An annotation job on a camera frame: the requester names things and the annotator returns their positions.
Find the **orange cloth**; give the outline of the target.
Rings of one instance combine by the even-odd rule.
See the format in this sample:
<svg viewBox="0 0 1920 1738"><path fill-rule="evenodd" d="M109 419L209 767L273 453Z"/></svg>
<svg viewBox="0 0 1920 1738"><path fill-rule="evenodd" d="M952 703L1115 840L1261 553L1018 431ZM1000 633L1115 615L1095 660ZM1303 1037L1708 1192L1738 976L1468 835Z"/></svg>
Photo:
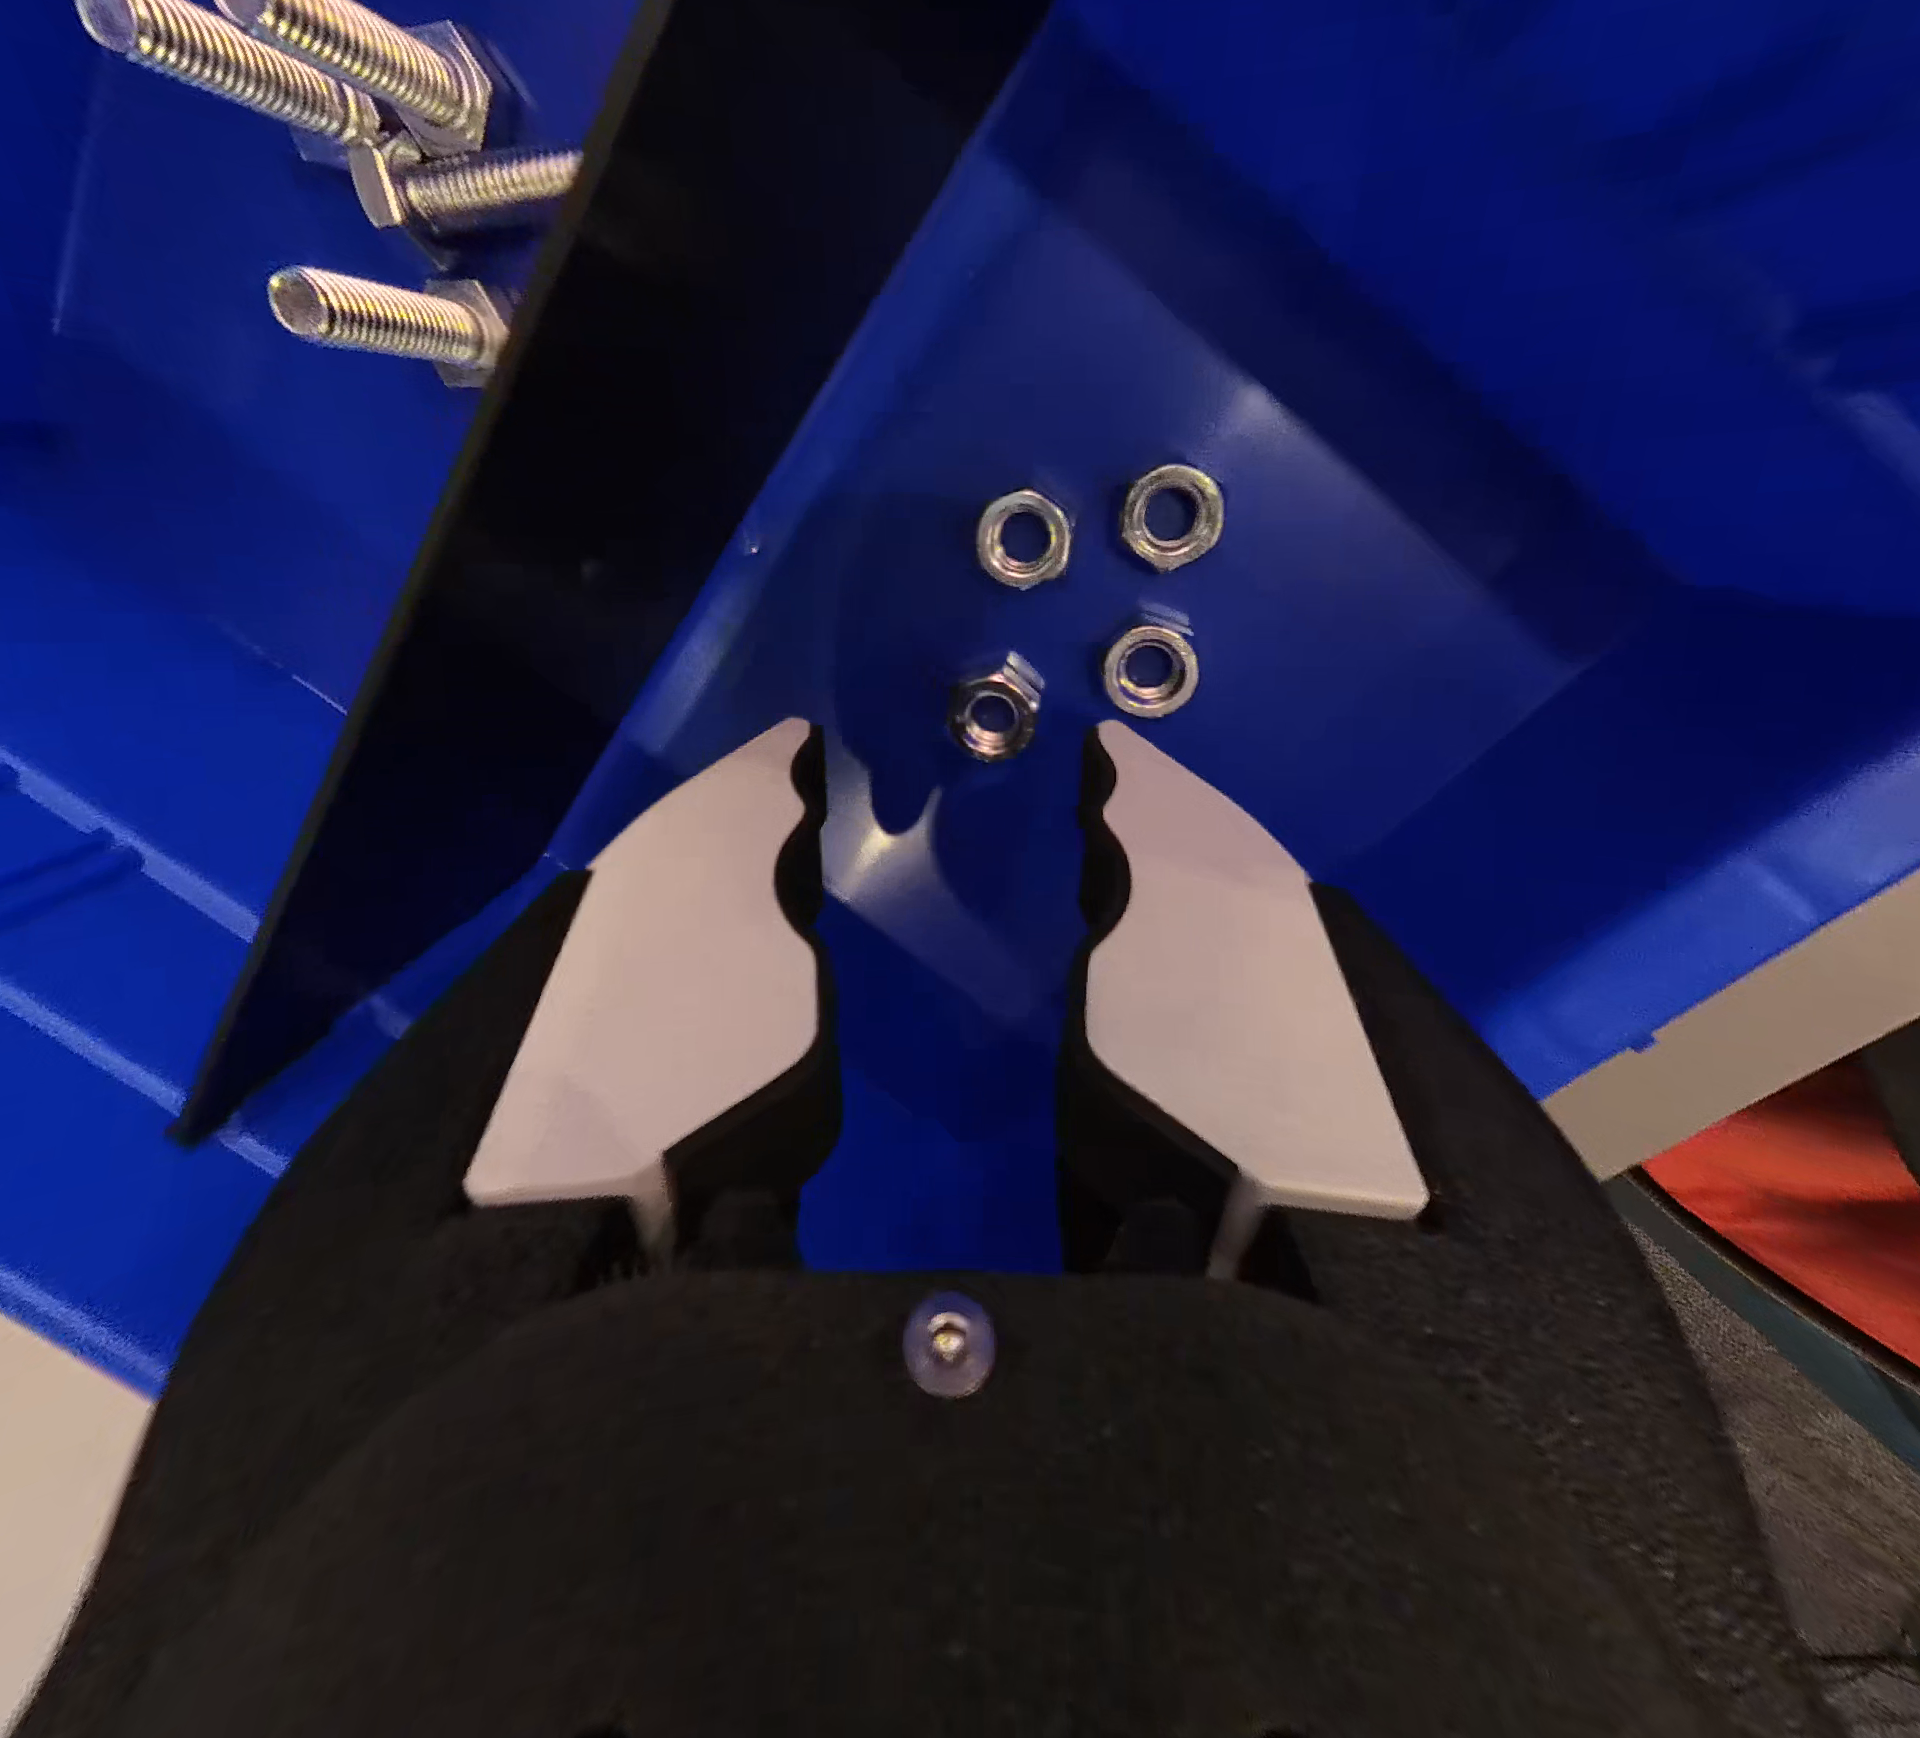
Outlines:
<svg viewBox="0 0 1920 1738"><path fill-rule="evenodd" d="M1859 1060L1731 1113L1641 1169L1778 1282L1919 1364L1919 1188Z"/></svg>

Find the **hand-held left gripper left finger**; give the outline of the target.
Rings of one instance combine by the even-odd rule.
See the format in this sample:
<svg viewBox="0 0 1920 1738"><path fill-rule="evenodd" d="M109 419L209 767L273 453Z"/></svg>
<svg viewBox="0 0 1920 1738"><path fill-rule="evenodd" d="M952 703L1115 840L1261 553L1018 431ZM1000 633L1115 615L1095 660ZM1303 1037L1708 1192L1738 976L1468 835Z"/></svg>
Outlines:
<svg viewBox="0 0 1920 1738"><path fill-rule="evenodd" d="M642 1256L799 1250L843 1126L827 744L785 718L589 866L466 1171L474 1206L620 1204Z"/></svg>

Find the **blue plastic bin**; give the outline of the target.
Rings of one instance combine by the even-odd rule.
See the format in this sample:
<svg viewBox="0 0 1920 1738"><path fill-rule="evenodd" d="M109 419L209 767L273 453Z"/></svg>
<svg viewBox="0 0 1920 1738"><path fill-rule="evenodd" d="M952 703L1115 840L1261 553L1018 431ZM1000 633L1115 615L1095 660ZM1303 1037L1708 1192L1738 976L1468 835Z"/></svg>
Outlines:
<svg viewBox="0 0 1920 1738"><path fill-rule="evenodd" d="M482 152L585 156L638 7L356 3L493 47ZM540 861L183 1147L497 373L303 342L267 282L471 278L512 327L569 195L376 228L349 149L4 0L4 1315L134 1392L444 983L790 716L821 1267L1057 1267L1075 791L1140 620L1201 677L1134 731L1534 1100L1917 881L1917 0L1051 0ZM1176 460L1226 528L1163 575L1120 518ZM975 557L1018 488L1073 518L1035 590ZM1038 736L982 765L949 696L1009 651Z"/></svg>

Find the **black bin divider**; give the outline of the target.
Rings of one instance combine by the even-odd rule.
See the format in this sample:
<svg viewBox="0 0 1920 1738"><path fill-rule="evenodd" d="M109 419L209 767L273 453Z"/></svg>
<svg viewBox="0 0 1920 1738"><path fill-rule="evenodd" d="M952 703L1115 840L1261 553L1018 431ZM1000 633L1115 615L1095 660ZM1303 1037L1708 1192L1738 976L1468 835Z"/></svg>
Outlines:
<svg viewBox="0 0 1920 1738"><path fill-rule="evenodd" d="M1049 4L638 0L176 1143L540 861Z"/></svg>

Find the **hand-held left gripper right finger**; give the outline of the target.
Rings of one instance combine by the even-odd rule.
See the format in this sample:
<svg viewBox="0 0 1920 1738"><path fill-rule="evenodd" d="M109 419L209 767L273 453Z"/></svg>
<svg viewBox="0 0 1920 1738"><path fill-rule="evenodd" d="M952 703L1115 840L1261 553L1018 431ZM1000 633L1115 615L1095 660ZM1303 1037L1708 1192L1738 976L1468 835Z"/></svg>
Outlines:
<svg viewBox="0 0 1920 1738"><path fill-rule="evenodd" d="M1415 1223L1428 1178L1299 861L1134 729L1085 743L1054 1096L1062 1256L1236 1278L1270 1215Z"/></svg>

